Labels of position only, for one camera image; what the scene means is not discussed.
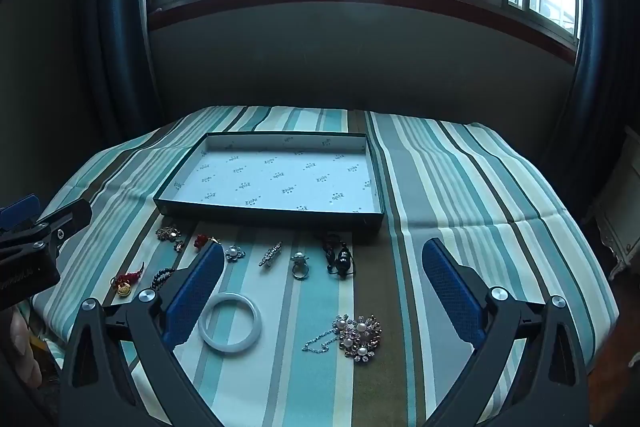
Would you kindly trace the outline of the person's left hand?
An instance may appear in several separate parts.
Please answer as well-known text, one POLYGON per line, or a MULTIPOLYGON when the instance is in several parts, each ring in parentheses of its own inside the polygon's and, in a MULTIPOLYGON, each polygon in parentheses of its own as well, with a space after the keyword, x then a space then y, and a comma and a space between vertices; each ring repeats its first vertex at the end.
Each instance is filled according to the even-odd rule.
POLYGON ((12 309, 9 335, 16 375, 27 387, 37 389, 42 383, 40 366, 32 352, 27 324, 16 308, 12 309))

